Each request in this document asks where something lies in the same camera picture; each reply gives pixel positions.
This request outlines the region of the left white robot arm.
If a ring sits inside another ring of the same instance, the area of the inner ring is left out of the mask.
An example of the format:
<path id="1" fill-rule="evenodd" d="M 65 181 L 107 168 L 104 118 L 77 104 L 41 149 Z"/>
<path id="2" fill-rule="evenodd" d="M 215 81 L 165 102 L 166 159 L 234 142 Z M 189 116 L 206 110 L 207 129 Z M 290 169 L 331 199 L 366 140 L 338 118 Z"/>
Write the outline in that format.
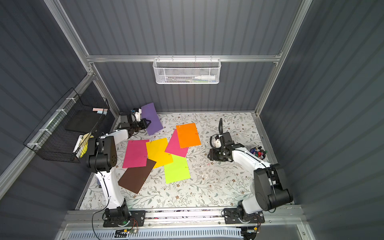
<path id="1" fill-rule="evenodd" d="M 118 180 L 116 177 L 116 164 L 118 160 L 116 143 L 128 139 L 132 129 L 122 128 L 102 136 L 90 138 L 88 150 L 84 157 L 87 166 L 98 179 L 98 186 L 102 189 L 106 206 L 103 208 L 103 219 L 105 224 L 118 226 L 118 221 L 130 221 L 132 214 L 127 202 L 123 197 L 120 187 L 126 188 L 133 193 L 139 193 L 147 180 L 156 162 L 146 159 L 146 164 L 138 168 L 128 168 Z"/>

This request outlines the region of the purple paper sheet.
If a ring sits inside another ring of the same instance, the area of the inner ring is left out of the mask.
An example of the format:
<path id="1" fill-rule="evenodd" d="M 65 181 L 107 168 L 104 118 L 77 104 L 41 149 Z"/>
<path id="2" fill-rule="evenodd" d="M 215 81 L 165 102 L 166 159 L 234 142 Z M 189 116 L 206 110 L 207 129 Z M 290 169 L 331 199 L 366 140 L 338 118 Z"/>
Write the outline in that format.
<path id="1" fill-rule="evenodd" d="M 148 134 L 154 135 L 163 129 L 163 125 L 159 119 L 154 103 L 150 103 L 141 107 L 142 118 L 151 121 L 147 127 Z"/>

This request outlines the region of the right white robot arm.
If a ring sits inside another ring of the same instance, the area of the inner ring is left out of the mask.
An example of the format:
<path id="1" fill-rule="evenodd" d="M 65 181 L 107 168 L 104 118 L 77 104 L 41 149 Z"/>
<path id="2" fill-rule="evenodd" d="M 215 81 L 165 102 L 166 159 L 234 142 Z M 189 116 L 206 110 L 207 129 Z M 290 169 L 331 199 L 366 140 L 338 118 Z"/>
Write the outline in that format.
<path id="1" fill-rule="evenodd" d="M 238 203 L 238 216 L 243 220 L 252 215 L 274 210 L 294 200 L 289 183 L 280 164 L 270 164 L 236 144 L 230 133 L 213 135 L 209 140 L 208 158 L 217 162 L 235 162 L 253 174 L 252 195 Z"/>

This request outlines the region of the lime green paper sheet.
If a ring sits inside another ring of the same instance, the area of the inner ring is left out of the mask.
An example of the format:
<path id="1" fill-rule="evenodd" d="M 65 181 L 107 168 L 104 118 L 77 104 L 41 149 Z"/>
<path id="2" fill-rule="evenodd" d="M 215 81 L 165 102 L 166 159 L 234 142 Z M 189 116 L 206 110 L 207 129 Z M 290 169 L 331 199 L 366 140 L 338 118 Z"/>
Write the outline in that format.
<path id="1" fill-rule="evenodd" d="M 187 158 L 171 155 L 173 162 L 164 165 L 166 184 L 171 184 L 191 178 Z"/>

